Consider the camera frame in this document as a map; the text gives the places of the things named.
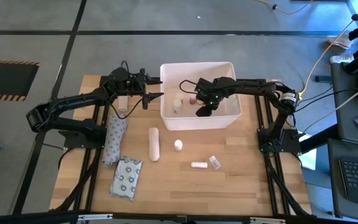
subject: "cable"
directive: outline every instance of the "cable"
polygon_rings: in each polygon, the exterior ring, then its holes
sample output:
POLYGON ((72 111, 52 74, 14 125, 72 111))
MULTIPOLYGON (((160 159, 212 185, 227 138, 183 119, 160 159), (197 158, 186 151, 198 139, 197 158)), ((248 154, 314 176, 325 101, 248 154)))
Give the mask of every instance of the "cable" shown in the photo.
POLYGON ((335 108, 335 110, 333 110, 332 112, 328 113, 326 116, 323 116, 322 118, 318 119, 317 121, 313 122, 311 125, 309 125, 303 132, 306 133, 306 131, 312 127, 313 125, 315 125, 316 123, 318 123, 319 121, 321 121, 322 119, 328 117, 330 114, 332 114, 333 112, 341 109, 346 103, 348 103, 349 101, 351 101, 353 98, 355 98, 358 95, 358 92, 355 93, 353 96, 351 96, 349 99, 347 99, 345 102, 343 102, 341 105, 339 105, 337 108, 335 108))
POLYGON ((104 100, 107 101, 107 102, 110 104, 110 106, 112 107, 112 109, 114 110, 114 112, 116 113, 116 115, 117 115, 117 117, 118 117, 119 119, 125 119, 125 118, 127 118, 129 115, 131 115, 131 113, 134 111, 134 109, 136 108, 136 106, 143 100, 143 97, 135 104, 135 106, 131 109, 131 111, 130 111, 127 115, 125 115, 124 117, 120 117, 120 116, 119 116, 119 114, 118 114, 116 108, 112 105, 112 103, 110 103, 110 102, 109 102, 108 100, 106 100, 106 99, 104 99, 104 100))
POLYGON ((57 164, 57 169, 59 170, 60 169, 60 164, 62 163, 62 159, 63 157, 65 157, 65 155, 67 153, 69 153, 71 150, 73 150, 74 148, 68 148, 67 151, 65 151, 59 158, 59 163, 57 164))
POLYGON ((258 1, 258 2, 262 2, 262 3, 265 3, 269 6, 273 6, 273 9, 278 9, 280 12, 284 13, 284 14, 287 14, 287 15, 292 15, 292 14, 295 14, 297 12, 300 12, 302 9, 304 9, 306 6, 308 6, 309 4, 311 4, 313 2, 313 0, 310 0, 310 2, 308 2, 307 4, 305 4, 302 8, 296 10, 295 12, 286 12, 282 9, 280 9, 277 4, 273 4, 273 3, 270 3, 268 1, 265 1, 265 0, 255 0, 255 1, 258 1))
POLYGON ((281 94, 280 94, 279 92, 275 91, 274 94, 276 94, 276 97, 277 97, 278 99, 281 98, 281 94))
POLYGON ((311 77, 311 74, 313 73, 314 69, 316 68, 317 64, 320 62, 320 60, 322 59, 322 57, 325 55, 325 53, 328 51, 328 49, 331 48, 331 46, 335 43, 335 41, 337 41, 341 36, 342 34, 345 32, 345 30, 347 30, 347 28, 353 23, 354 21, 352 20, 342 31, 341 33, 335 38, 335 40, 330 43, 330 45, 327 47, 327 49, 321 54, 320 58, 317 60, 316 63, 314 63, 313 65, 313 68, 310 70, 310 73, 308 75, 308 78, 306 79, 306 83, 303 87, 303 89, 299 92, 299 99, 302 100, 302 95, 303 93, 306 91, 307 87, 308 87, 308 84, 309 84, 309 80, 310 80, 310 77, 311 77))
POLYGON ((299 104, 302 103, 302 102, 315 99, 315 98, 317 98, 317 97, 319 97, 319 96, 321 96, 321 95, 327 93, 327 92, 328 92, 329 90, 331 90, 332 88, 333 88, 333 86, 332 86, 332 84, 331 84, 331 87, 329 87, 326 91, 324 91, 324 92, 322 92, 322 93, 320 93, 320 94, 318 94, 318 95, 316 95, 316 96, 314 96, 314 97, 311 97, 311 98, 308 98, 308 99, 305 99, 305 100, 300 100, 296 106, 299 106, 299 104))
POLYGON ((299 158, 299 156, 297 156, 297 155, 295 154, 295 152, 291 152, 291 153, 295 156, 295 158, 298 159, 299 163, 301 164, 301 169, 302 169, 303 164, 302 164, 302 161, 301 161, 301 159, 299 158))
POLYGON ((45 131, 45 129, 46 129, 46 127, 47 127, 46 124, 49 122, 50 118, 52 117, 52 114, 53 114, 53 112, 54 112, 55 107, 56 107, 59 103, 57 103, 57 104, 55 104, 55 105, 53 105, 53 106, 51 107, 47 119, 46 119, 42 124, 40 124, 40 125, 37 126, 37 131, 38 131, 38 132, 45 131))
POLYGON ((274 152, 273 152, 273 155, 269 156, 269 158, 272 158, 272 157, 275 157, 276 154, 277 154, 277 148, 275 145, 272 145, 274 147, 274 152))
MULTIPOLYGON (((128 66, 127 61, 123 60, 123 61, 121 62, 121 68, 123 68, 122 64, 125 64, 129 76, 130 76, 131 78, 134 78, 134 74, 132 74, 131 72, 129 72, 129 66, 128 66)), ((138 81, 138 79, 135 78, 135 80, 136 80, 137 84, 139 84, 139 86, 141 87, 141 89, 142 89, 142 91, 143 91, 143 94, 144 94, 145 91, 144 91, 143 86, 140 84, 140 82, 138 81)))
POLYGON ((342 93, 342 92, 345 92, 345 91, 352 91, 352 90, 358 90, 358 88, 353 88, 353 89, 348 89, 348 90, 341 90, 341 91, 336 91, 336 92, 334 92, 334 93, 327 94, 327 95, 325 95, 325 96, 322 96, 322 97, 320 97, 320 98, 317 98, 317 99, 313 100, 312 102, 308 103, 307 105, 304 105, 302 108, 296 110, 295 112, 298 112, 298 111, 300 111, 300 110, 303 110, 303 109, 305 109, 306 107, 308 107, 310 104, 312 104, 312 103, 314 103, 314 102, 316 102, 316 101, 318 101, 318 100, 321 100, 321 99, 323 99, 323 98, 325 98, 325 97, 327 97, 327 96, 331 96, 331 95, 334 95, 334 94, 342 93))
POLYGON ((289 125, 291 128, 294 128, 294 126, 292 126, 292 124, 290 124, 290 123, 288 122, 288 120, 285 120, 285 123, 286 123, 287 125, 289 125))
POLYGON ((183 81, 179 84, 179 89, 180 89, 181 91, 185 92, 185 93, 196 94, 196 95, 197 95, 197 93, 195 93, 195 92, 185 91, 184 89, 181 88, 181 85, 184 84, 185 82, 188 82, 188 83, 191 83, 191 84, 194 84, 194 85, 197 86, 197 83, 195 83, 195 82, 192 82, 192 81, 189 81, 189 80, 183 80, 183 81))
POLYGON ((64 149, 62 147, 59 147, 59 146, 54 146, 54 145, 51 145, 51 144, 46 144, 46 143, 42 143, 44 146, 49 146, 49 147, 54 147, 54 148, 57 148, 57 149, 61 149, 64 151, 64 149))

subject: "blue patterned package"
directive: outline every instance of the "blue patterned package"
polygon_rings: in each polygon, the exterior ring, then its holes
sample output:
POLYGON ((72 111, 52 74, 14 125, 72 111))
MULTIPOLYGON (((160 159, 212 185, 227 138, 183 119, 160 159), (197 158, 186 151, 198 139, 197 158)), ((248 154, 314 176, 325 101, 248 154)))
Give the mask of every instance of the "blue patterned package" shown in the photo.
POLYGON ((117 115, 111 115, 107 123, 106 142, 103 150, 103 164, 110 167, 120 158, 121 140, 127 129, 128 120, 119 119, 117 115))
POLYGON ((110 186, 110 196, 134 201, 137 179, 142 164, 143 161, 126 156, 120 159, 110 186))

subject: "small white box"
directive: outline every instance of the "small white box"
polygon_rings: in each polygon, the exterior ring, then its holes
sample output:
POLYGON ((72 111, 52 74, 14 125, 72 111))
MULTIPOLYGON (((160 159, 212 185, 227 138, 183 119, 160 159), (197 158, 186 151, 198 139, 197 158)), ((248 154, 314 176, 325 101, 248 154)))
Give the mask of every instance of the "small white box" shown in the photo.
MULTIPOLYGON (((200 78, 213 81, 214 78, 231 77, 236 79, 233 64, 230 62, 201 62, 201 63, 168 63, 160 67, 161 92, 161 117, 165 126, 170 131, 197 130, 197 129, 222 129, 228 127, 242 113, 240 98, 237 94, 224 98, 219 108, 209 117, 197 117, 196 111, 201 105, 191 105, 189 94, 179 89, 183 80, 198 82, 200 78), (177 93, 184 94, 182 112, 175 114, 173 101, 177 93)), ((186 91, 194 91, 191 83, 182 84, 186 91)))

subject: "wooden tabletop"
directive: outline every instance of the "wooden tabletop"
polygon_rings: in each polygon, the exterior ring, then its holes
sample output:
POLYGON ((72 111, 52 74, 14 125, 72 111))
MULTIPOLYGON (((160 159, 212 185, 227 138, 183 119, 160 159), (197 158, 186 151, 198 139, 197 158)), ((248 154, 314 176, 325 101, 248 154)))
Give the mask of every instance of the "wooden tabletop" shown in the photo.
MULTIPOLYGON (((99 75, 85 75, 80 93, 91 92, 98 87, 99 81, 99 75)), ((158 92, 159 86, 148 86, 147 91, 158 92)), ((138 106, 128 117, 129 124, 121 143, 121 156, 144 161, 135 201, 109 195, 115 166, 105 168, 100 162, 91 210, 174 215, 272 215, 264 160, 258 150, 255 99, 245 95, 240 98, 242 115, 226 129, 168 131, 160 115, 159 100, 151 102, 148 110, 138 106), (149 159, 151 127, 157 127, 160 132, 160 159, 157 162, 149 159), (180 152, 173 147, 176 139, 183 142, 180 152), (208 162, 212 155, 222 165, 218 170, 208 162), (209 166, 207 169, 194 169, 190 167, 193 161, 205 161, 209 166)), ((128 109, 138 100, 139 97, 129 98, 128 109)), ((75 110, 74 119, 91 118, 93 108, 75 110)), ((74 149, 62 160, 50 208, 59 206, 77 184, 84 151, 74 149)), ((298 160, 289 153, 280 155, 287 188, 310 213, 298 160)), ((85 206, 87 193, 85 187, 81 208, 85 206)), ((282 212, 277 186, 276 196, 278 209, 282 212)))

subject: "black bracket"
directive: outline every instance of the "black bracket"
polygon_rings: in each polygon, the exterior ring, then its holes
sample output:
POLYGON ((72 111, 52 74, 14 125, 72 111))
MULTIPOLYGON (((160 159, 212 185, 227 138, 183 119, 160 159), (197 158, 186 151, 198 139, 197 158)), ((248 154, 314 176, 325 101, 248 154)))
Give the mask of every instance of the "black bracket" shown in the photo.
POLYGON ((90 141, 85 134, 77 131, 59 131, 59 133, 66 138, 64 147, 67 148, 88 148, 99 149, 104 147, 106 137, 99 140, 90 141))
MULTIPOLYGON (((258 142, 260 146, 263 146, 267 142, 267 133, 268 129, 258 129, 258 142)), ((294 138, 298 135, 298 132, 294 129, 283 129, 282 131, 282 138, 281 138, 281 144, 274 147, 269 147, 269 152, 275 152, 277 149, 277 152, 294 152, 298 154, 301 152, 301 146, 299 144, 299 138, 294 138)))

